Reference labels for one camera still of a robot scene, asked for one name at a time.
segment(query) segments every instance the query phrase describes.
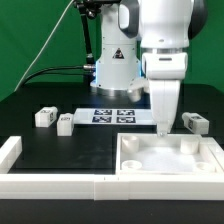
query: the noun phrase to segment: white block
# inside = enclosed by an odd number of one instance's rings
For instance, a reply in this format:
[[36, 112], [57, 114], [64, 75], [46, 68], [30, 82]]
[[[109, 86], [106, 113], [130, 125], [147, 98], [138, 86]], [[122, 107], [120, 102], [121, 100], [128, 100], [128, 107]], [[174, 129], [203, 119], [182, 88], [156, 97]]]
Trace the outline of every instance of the white block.
[[73, 128], [73, 114], [61, 114], [57, 123], [58, 136], [72, 136]]
[[8, 173], [21, 152], [21, 137], [10, 137], [0, 148], [0, 174]]
[[36, 127], [48, 128], [57, 119], [56, 107], [44, 107], [35, 114]]
[[209, 131], [209, 121], [196, 113], [183, 113], [184, 126], [192, 133], [206, 135]]

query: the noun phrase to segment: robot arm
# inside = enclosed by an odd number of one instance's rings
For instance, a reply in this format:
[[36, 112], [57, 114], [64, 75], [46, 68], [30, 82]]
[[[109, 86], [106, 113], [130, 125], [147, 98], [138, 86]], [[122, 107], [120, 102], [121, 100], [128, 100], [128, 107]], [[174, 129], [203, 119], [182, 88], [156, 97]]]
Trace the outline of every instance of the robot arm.
[[159, 136], [169, 133], [175, 120], [180, 83], [187, 70], [188, 56], [182, 50], [189, 46], [194, 5], [196, 9], [203, 5], [198, 2], [204, 3], [203, 0], [123, 0], [120, 4], [121, 30], [131, 37], [138, 35], [141, 40], [142, 70], [149, 80], [151, 111]]

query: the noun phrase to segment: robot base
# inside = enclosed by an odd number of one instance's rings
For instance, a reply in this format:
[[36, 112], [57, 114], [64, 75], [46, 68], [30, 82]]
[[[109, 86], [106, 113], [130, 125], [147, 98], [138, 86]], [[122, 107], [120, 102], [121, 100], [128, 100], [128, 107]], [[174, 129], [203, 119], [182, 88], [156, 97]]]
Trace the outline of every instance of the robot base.
[[127, 96], [127, 89], [124, 90], [116, 90], [116, 89], [103, 89], [101, 87], [97, 87], [95, 81], [90, 84], [90, 91], [92, 93], [104, 95], [104, 96]]

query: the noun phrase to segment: black table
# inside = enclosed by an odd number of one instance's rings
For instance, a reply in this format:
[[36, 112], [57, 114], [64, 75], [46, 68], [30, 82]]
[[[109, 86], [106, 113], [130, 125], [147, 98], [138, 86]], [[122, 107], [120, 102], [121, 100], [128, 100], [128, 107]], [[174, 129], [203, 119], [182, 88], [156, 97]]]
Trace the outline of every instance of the black table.
[[[57, 137], [56, 122], [35, 128], [34, 115], [45, 106], [60, 113], [76, 108], [150, 108], [148, 95], [136, 104], [127, 97], [91, 94], [83, 84], [34, 83], [0, 103], [0, 144], [23, 138], [23, 153], [10, 173], [114, 174], [117, 133], [155, 133], [154, 126], [76, 125], [72, 137]], [[210, 137], [224, 146], [224, 94], [207, 85], [183, 85], [172, 133], [190, 133], [183, 112], [210, 121]], [[223, 223], [220, 201], [1, 200], [0, 223]]]

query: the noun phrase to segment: green background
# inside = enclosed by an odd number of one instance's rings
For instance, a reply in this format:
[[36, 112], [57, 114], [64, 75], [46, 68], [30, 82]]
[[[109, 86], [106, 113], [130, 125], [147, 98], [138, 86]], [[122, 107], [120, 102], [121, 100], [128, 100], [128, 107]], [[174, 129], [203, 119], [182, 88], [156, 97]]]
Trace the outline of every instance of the green background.
[[[12, 93], [36, 57], [70, 0], [1, 0], [0, 100]], [[191, 41], [185, 83], [215, 86], [224, 92], [224, 1], [207, 0], [209, 17]], [[100, 22], [90, 21], [93, 52], [100, 56]], [[71, 7], [41, 58], [30, 73], [50, 66], [82, 65], [85, 46], [80, 16]], [[58, 76], [54, 81], [61, 81]], [[63, 77], [65, 81], [81, 81]]]

